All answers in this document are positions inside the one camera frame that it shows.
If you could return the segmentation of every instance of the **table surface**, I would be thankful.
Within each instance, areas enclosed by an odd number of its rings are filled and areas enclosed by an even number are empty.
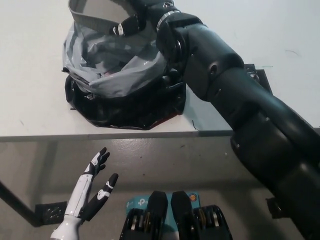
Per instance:
[[[245,61],[265,69],[274,95],[320,127],[320,1],[176,0]],[[231,128],[188,90],[184,114],[149,131],[98,128],[65,99],[66,0],[0,3],[0,141],[219,136]]]

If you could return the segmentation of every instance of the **robotic hand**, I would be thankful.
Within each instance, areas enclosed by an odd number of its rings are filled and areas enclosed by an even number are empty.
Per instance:
[[[79,240],[79,227],[85,221],[90,221],[108,200],[114,189],[118,174],[114,173],[102,187],[102,189],[90,200],[88,198],[91,186],[97,174],[106,168],[110,153],[107,148],[98,152],[79,177],[71,198],[65,210],[63,222],[54,230],[51,240]]]

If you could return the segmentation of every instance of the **plastic bag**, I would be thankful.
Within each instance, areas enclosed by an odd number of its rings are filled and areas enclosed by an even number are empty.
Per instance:
[[[185,106],[186,86],[154,42],[136,45],[74,23],[63,71],[67,101],[98,127],[148,130]]]

